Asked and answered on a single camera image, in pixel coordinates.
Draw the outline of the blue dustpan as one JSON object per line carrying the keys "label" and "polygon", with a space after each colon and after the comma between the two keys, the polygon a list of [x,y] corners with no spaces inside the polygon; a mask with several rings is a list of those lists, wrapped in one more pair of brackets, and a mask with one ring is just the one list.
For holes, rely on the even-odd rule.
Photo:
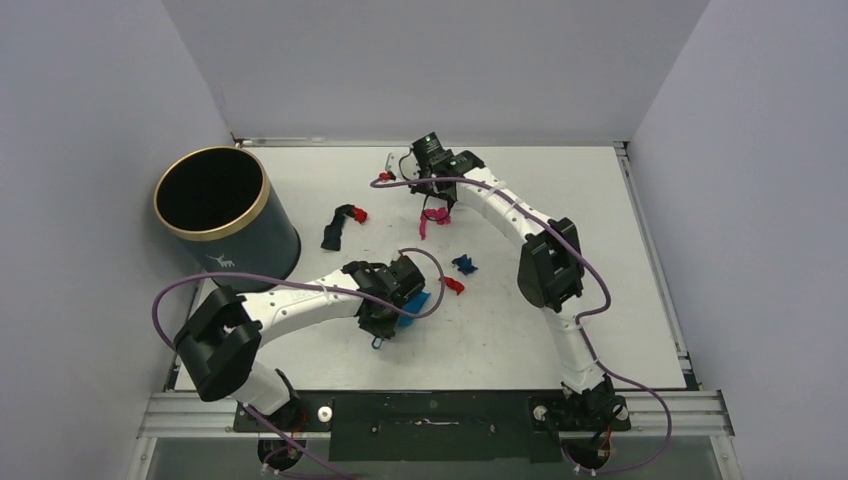
{"label": "blue dustpan", "polygon": [[[422,312],[425,304],[428,302],[431,294],[426,291],[422,291],[415,296],[403,307],[404,311],[411,312],[414,314],[419,314]],[[416,321],[415,318],[409,316],[399,316],[395,325],[395,330],[403,330],[407,327],[410,327]],[[379,350],[382,346],[384,340],[379,337],[374,337],[371,342],[371,348],[374,350]]]}

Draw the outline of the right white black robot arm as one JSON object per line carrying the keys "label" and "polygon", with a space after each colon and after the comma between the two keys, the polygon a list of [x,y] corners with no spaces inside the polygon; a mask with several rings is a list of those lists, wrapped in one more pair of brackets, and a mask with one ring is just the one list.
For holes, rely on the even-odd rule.
{"label": "right white black robot arm", "polygon": [[577,428],[593,427],[615,398],[612,378],[601,366],[584,320],[606,312],[611,293],[581,253],[576,225],[542,214],[508,189],[482,159],[455,153],[430,133],[410,146],[417,172],[411,191],[461,204],[487,220],[519,251],[517,286],[543,314],[559,360],[565,414]]}

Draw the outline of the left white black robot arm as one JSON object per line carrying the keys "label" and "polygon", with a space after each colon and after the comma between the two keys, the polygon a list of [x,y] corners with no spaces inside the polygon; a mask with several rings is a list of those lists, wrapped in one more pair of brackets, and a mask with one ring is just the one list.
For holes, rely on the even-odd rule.
{"label": "left white black robot arm", "polygon": [[262,293],[221,286],[189,317],[174,345],[202,401],[235,399],[282,431],[296,422],[299,398],[281,370],[260,362],[259,351],[284,335],[342,318],[388,340],[402,308],[425,286],[407,256],[388,264],[351,262],[299,287]]}

